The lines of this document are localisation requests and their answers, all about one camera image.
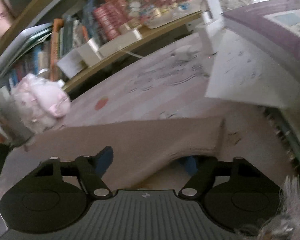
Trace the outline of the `white paper sheet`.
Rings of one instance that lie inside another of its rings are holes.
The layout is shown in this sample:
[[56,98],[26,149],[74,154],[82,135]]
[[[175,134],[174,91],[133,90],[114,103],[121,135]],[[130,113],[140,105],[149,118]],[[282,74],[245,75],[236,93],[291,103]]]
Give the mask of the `white paper sheet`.
[[233,31],[226,30],[205,96],[289,108],[300,104],[300,83],[270,55]]

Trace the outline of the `row of shelved books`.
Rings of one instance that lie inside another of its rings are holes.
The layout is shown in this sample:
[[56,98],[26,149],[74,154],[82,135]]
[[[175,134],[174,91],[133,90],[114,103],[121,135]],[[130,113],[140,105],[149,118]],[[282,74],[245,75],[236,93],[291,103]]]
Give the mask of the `row of shelved books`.
[[111,0],[99,3],[98,0],[78,0],[63,14],[61,19],[25,30],[12,46],[13,54],[2,59],[0,69],[8,70],[0,81],[0,87],[14,87],[27,74],[50,77],[51,54],[57,54],[59,61],[68,52],[65,39],[70,39],[70,50],[87,43],[93,38],[98,46],[109,42],[102,25],[97,22],[96,10],[105,10],[114,19],[128,13],[126,0]]

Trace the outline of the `stack of books and magazines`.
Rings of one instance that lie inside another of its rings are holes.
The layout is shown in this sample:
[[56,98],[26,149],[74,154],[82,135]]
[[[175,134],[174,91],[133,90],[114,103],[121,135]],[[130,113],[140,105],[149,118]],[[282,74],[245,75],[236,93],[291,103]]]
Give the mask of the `stack of books and magazines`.
[[297,140],[300,162],[300,0],[269,0],[223,14],[226,26],[256,47],[278,109]]

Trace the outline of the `purple and brown knit sweater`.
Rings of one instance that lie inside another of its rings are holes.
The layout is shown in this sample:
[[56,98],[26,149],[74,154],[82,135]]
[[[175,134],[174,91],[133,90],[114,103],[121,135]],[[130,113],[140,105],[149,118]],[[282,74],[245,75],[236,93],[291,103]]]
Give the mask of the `purple and brown knit sweater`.
[[113,163],[103,176],[111,190],[128,189],[169,163],[187,156],[219,152],[224,118],[179,118],[66,127],[35,136],[7,156],[0,176],[0,196],[50,157],[72,161],[110,146]]

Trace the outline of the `small white storage boxes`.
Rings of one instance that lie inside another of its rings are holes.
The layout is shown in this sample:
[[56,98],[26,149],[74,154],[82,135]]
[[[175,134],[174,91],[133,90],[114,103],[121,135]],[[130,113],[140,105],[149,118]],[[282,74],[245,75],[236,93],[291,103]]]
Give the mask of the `small white storage boxes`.
[[122,34],[102,46],[98,46],[91,38],[87,43],[72,49],[63,56],[57,62],[57,66],[67,78],[71,79],[85,68],[92,67],[141,39],[142,35],[138,29]]

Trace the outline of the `pink plush bunny toy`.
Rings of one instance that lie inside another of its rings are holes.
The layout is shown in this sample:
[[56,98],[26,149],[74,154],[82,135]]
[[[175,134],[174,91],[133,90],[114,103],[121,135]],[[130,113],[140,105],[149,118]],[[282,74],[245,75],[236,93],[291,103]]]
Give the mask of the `pink plush bunny toy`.
[[70,98],[57,82],[27,74],[11,91],[22,123],[34,134],[51,129],[70,111]]

